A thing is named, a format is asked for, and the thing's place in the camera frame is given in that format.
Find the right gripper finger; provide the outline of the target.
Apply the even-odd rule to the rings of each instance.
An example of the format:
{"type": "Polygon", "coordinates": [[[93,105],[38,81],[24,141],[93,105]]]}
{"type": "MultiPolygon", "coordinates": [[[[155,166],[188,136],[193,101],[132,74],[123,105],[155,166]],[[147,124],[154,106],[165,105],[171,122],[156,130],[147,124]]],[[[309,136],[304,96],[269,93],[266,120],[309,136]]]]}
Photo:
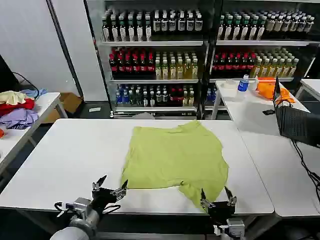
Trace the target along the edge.
{"type": "Polygon", "coordinates": [[[234,196],[232,194],[232,192],[226,186],[224,187],[224,190],[225,190],[227,198],[228,198],[227,205],[235,207],[236,203],[237,203],[237,197],[234,196]]]}
{"type": "Polygon", "coordinates": [[[206,198],[206,194],[203,189],[201,189],[201,198],[200,198],[200,205],[202,208],[215,208],[215,204],[213,202],[210,202],[206,198]]]}

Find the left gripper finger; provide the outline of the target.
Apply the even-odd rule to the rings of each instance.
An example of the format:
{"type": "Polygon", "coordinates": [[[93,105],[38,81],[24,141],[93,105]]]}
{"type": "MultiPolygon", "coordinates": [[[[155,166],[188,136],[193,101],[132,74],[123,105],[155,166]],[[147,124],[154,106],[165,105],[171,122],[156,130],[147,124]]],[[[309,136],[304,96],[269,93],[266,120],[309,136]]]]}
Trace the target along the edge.
{"type": "Polygon", "coordinates": [[[107,178],[107,175],[104,175],[103,177],[100,177],[96,182],[93,182],[92,192],[104,191],[105,189],[102,187],[102,184],[104,183],[106,178],[107,178]]]}
{"type": "Polygon", "coordinates": [[[116,190],[112,190],[110,194],[112,196],[115,196],[116,198],[124,198],[124,196],[127,194],[127,185],[128,185],[128,180],[126,180],[120,188],[116,190]]]}

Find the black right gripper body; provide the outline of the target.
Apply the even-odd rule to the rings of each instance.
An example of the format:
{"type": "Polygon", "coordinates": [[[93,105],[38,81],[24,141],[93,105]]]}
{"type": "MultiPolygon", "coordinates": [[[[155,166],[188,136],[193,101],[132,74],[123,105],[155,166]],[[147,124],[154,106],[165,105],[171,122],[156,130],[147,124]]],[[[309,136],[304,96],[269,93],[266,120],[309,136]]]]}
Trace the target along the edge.
{"type": "Polygon", "coordinates": [[[207,209],[208,214],[213,218],[230,218],[235,213],[236,205],[228,201],[212,202],[207,209]]]}

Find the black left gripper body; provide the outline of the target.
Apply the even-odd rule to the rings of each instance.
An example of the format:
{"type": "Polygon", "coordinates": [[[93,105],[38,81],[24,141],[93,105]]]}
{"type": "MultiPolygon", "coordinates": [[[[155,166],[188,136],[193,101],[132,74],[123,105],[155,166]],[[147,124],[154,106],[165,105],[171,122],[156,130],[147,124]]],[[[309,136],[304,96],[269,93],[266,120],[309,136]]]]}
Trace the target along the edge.
{"type": "Polygon", "coordinates": [[[100,187],[92,191],[92,198],[90,205],[91,208],[96,211],[99,215],[103,214],[105,207],[108,204],[117,202],[117,197],[113,195],[111,189],[100,187]]]}

